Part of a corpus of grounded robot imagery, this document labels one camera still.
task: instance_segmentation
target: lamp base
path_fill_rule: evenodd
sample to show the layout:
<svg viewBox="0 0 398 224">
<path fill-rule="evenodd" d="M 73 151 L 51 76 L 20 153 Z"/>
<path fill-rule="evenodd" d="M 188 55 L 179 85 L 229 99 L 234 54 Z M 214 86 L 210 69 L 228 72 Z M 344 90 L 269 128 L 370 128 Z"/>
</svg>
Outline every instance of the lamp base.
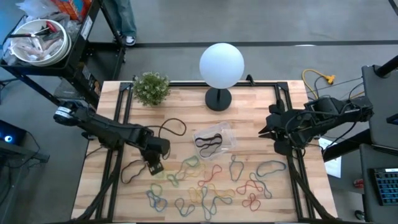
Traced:
<svg viewBox="0 0 398 224">
<path fill-rule="evenodd" d="M 206 92 L 205 101 L 211 110 L 223 111 L 230 106 L 232 95 L 227 89 L 210 88 Z"/>
</svg>

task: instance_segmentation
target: keyboard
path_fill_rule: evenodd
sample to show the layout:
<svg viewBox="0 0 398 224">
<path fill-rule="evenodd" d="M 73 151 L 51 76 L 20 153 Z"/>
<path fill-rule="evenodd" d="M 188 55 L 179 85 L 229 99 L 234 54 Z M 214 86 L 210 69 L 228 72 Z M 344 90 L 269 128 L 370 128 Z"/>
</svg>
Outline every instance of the keyboard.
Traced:
<svg viewBox="0 0 398 224">
<path fill-rule="evenodd" d="M 398 205 L 398 168 L 379 168 L 370 171 L 379 204 Z"/>
</svg>

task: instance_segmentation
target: butcher block tabletop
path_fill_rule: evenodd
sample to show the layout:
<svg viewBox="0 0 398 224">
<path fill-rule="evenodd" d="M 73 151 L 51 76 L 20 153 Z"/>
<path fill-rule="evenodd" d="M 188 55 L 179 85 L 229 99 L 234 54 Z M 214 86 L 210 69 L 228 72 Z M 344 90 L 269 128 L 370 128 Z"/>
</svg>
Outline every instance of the butcher block tabletop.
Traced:
<svg viewBox="0 0 398 224">
<path fill-rule="evenodd" d="M 303 82 L 298 80 L 284 82 L 289 84 L 293 108 L 303 108 L 303 104 L 307 102 Z M 98 114 L 113 119 L 119 85 L 120 82 L 104 82 L 97 109 Z M 274 141 L 258 138 L 257 134 L 266 125 L 266 117 L 269 115 L 268 106 L 275 103 L 274 88 L 266 86 L 231 87 L 229 91 L 232 94 L 232 103 L 227 110 L 221 112 L 212 111 L 206 107 L 205 93 L 207 89 L 208 87 L 194 86 L 171 87 L 171 93 L 167 99 L 159 106 L 154 107 L 143 106 L 137 100 L 133 100 L 129 115 L 130 123 L 143 126 L 161 125 L 166 119 L 178 118 L 187 125 L 187 132 L 184 136 L 176 136 L 168 131 L 162 131 L 161 137 L 170 141 L 170 156 L 167 160 L 161 159 L 164 167 L 162 173 L 151 176 L 149 170 L 145 168 L 129 184 L 119 181 L 114 222 L 297 221 L 289 170 L 288 168 L 282 170 L 283 164 L 269 162 L 259 168 L 260 174 L 280 169 L 280 171 L 261 178 L 268 190 L 265 194 L 265 190 L 262 189 L 264 186 L 259 182 L 256 183 L 258 188 L 247 186 L 246 192 L 244 192 L 245 187 L 239 188 L 250 180 L 250 173 L 256 172 L 260 163 L 280 161 L 287 164 L 285 156 L 274 152 Z M 123 97 L 119 122 L 124 116 L 126 95 Z M 178 187 L 174 186 L 175 184 L 167 179 L 167 175 L 175 174 L 185 159 L 198 155 L 193 143 L 193 133 L 223 121 L 231 126 L 236 138 L 236 147 L 212 161 L 199 159 L 200 165 L 187 170 L 188 175 L 185 178 L 180 173 L 177 178 L 183 179 L 179 180 Z M 183 131 L 183 124 L 178 121 L 170 121 L 165 127 L 176 133 Z M 157 135 L 159 129 L 153 128 L 153 130 Z M 99 146 L 97 140 L 90 141 L 87 154 Z M 116 153 L 114 153 L 113 160 L 116 160 Z M 235 155 L 236 162 L 241 161 L 244 165 L 241 176 L 236 182 L 231 180 L 231 176 L 233 179 L 238 178 L 242 163 L 234 163 L 230 173 L 232 155 Z M 105 158 L 106 149 L 100 149 L 85 159 L 72 218 L 80 216 L 100 190 Z M 138 159 L 141 159 L 139 150 L 125 145 L 121 167 L 126 167 L 130 162 Z M 319 148 L 307 147 L 304 161 L 311 191 L 326 210 L 336 217 L 335 203 Z M 123 173 L 123 180 L 126 181 L 132 175 L 137 174 L 142 166 L 142 163 L 137 162 L 128 167 Z M 186 167 L 187 164 L 184 164 L 182 170 L 184 171 Z M 200 180 L 209 180 L 211 177 L 209 182 L 198 183 Z M 153 198 L 151 193 L 148 197 L 150 189 L 161 198 L 161 200 L 157 200 L 157 210 L 151 207 L 154 205 L 154 201 L 150 199 Z M 206 189 L 207 194 L 203 198 L 201 192 Z M 108 211 L 109 195 L 110 190 L 105 197 L 104 215 Z M 213 200 L 217 195 L 222 196 L 223 200 L 219 198 Z M 301 190 L 300 198 L 303 212 L 306 215 L 307 207 Z"/>
</svg>

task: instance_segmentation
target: wooden table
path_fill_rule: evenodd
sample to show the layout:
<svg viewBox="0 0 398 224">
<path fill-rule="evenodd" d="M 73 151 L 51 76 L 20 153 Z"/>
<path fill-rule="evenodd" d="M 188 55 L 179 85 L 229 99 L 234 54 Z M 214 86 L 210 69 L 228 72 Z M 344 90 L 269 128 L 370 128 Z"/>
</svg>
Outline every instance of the wooden table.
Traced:
<svg viewBox="0 0 398 224">
<path fill-rule="evenodd" d="M 290 97 L 294 108 L 303 108 L 307 102 L 307 94 L 302 81 L 287 81 L 289 83 Z M 119 82 L 105 82 L 101 98 L 99 100 L 98 114 L 113 119 L 116 98 L 118 96 Z M 162 137 L 171 142 L 171 154 L 166 161 L 162 161 L 165 174 L 174 174 L 180 168 L 181 162 L 196 155 L 193 145 L 192 134 L 196 130 L 207 128 L 211 125 L 227 121 L 237 139 L 237 147 L 232 151 L 222 154 L 217 159 L 206 164 L 206 177 L 189 177 L 180 181 L 178 188 L 174 187 L 164 176 L 151 176 L 146 169 L 139 177 L 130 184 L 118 185 L 118 196 L 115 204 L 114 222 L 205 222 L 204 211 L 199 203 L 195 205 L 195 211 L 187 217 L 182 217 L 175 208 L 174 201 L 181 197 L 185 200 L 185 209 L 192 204 L 188 194 L 190 187 L 198 187 L 198 180 L 209 178 L 211 168 L 219 164 L 223 171 L 216 174 L 210 182 L 218 190 L 236 189 L 249 180 L 249 173 L 256 170 L 260 162 L 278 160 L 287 163 L 286 158 L 274 152 L 273 140 L 260 139 L 257 133 L 266 125 L 266 116 L 269 115 L 268 106 L 275 103 L 275 93 L 270 87 L 232 87 L 233 95 L 231 106 L 222 112 L 209 110 L 204 102 L 207 88 L 203 87 L 172 87 L 170 96 L 160 106 L 142 106 L 136 100 L 132 102 L 130 112 L 130 123 L 141 125 L 160 125 L 168 118 L 179 118 L 187 124 L 187 133 L 182 136 L 174 136 L 167 131 L 162 131 Z M 181 132 L 183 126 L 178 122 L 170 122 L 166 127 Z M 87 153 L 97 149 L 99 143 L 92 141 L 88 145 Z M 244 162 L 244 170 L 237 182 L 230 179 L 229 165 L 231 155 L 236 155 L 237 161 Z M 81 173 L 80 184 L 73 208 L 72 218 L 78 217 L 91 203 L 100 189 L 102 172 L 106 158 L 106 150 L 102 149 L 88 157 L 84 163 Z M 129 162 L 140 159 L 140 153 L 131 146 L 126 146 L 123 155 L 122 167 Z M 336 209 L 330 190 L 328 177 L 319 148 L 307 147 L 305 155 L 305 167 L 307 169 L 310 188 L 320 203 L 329 213 L 336 217 Z M 139 165 L 131 166 L 124 173 L 127 179 L 137 173 Z M 276 165 L 266 166 L 263 171 L 268 172 L 276 169 Z M 236 177 L 239 169 L 233 171 Z M 145 192 L 150 189 L 151 183 L 160 184 L 163 188 L 162 198 L 169 201 L 163 212 L 156 212 L 149 206 L 149 199 Z M 261 192 L 248 187 L 246 195 L 236 194 L 231 205 L 217 202 L 217 214 L 213 215 L 211 222 L 288 222 L 296 221 L 297 215 L 292 197 L 292 189 L 289 171 L 276 172 L 265 178 L 267 188 L 273 197 L 266 199 Z M 255 193 L 261 201 L 258 211 L 252 212 L 249 208 L 242 206 L 242 201 L 249 197 L 249 193 Z M 214 197 L 214 192 L 209 190 L 205 198 L 205 205 L 209 208 Z M 307 214 L 303 193 L 300 194 L 304 214 Z M 104 213 L 108 211 L 105 203 Z"/>
</svg>

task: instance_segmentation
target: blue light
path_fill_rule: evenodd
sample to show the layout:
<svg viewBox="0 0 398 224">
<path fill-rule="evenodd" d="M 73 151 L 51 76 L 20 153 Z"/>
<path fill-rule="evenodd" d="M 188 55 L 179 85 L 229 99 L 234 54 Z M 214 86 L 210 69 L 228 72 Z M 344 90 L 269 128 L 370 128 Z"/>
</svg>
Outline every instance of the blue light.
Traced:
<svg viewBox="0 0 398 224">
<path fill-rule="evenodd" d="M 11 142 L 12 141 L 12 137 L 11 136 L 6 136 L 4 137 L 5 142 Z"/>
</svg>

